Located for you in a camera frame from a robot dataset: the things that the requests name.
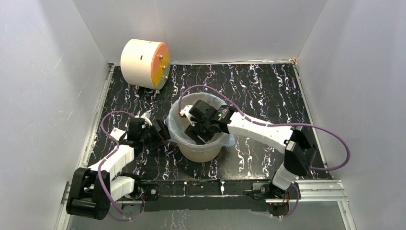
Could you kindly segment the beige round trash bin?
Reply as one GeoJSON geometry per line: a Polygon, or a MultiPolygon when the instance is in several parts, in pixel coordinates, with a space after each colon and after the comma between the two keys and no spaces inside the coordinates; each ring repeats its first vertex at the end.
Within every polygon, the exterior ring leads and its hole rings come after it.
{"type": "Polygon", "coordinates": [[[177,144],[183,156],[190,161],[203,163],[217,157],[222,147],[235,146],[236,139],[227,133],[217,133],[208,143],[198,145],[184,133],[190,123],[187,118],[180,117],[179,104],[181,104],[181,108],[184,108],[187,105],[194,105],[198,100],[203,100],[216,109],[225,104],[224,100],[210,93],[190,93],[183,96],[181,102],[176,100],[173,103],[166,118],[166,125],[169,129],[169,140],[177,144]]]}

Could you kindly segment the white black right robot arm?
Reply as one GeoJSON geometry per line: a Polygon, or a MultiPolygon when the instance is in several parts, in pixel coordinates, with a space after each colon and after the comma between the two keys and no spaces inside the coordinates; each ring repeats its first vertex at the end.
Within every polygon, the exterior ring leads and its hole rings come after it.
{"type": "Polygon", "coordinates": [[[261,142],[284,155],[270,184],[249,192],[254,199],[283,198],[290,186],[310,170],[317,147],[307,138],[304,126],[272,124],[243,114],[235,106],[212,106],[204,100],[176,111],[179,105],[170,109],[165,125],[169,141],[176,143],[190,161],[214,159],[222,147],[232,145],[233,135],[261,142]]]}

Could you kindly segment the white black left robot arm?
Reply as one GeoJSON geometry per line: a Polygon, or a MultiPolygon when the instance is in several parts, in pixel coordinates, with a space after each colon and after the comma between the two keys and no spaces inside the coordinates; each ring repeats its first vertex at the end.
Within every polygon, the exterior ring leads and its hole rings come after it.
{"type": "Polygon", "coordinates": [[[118,148],[110,157],[74,171],[66,212],[102,220],[109,215],[111,205],[122,209],[117,203],[122,198],[144,201],[148,188],[142,185],[139,176],[124,173],[122,169],[145,147],[156,147],[164,142],[167,130],[161,119],[151,122],[145,115],[131,119],[126,131],[114,128],[109,135],[118,142],[118,148]]]}

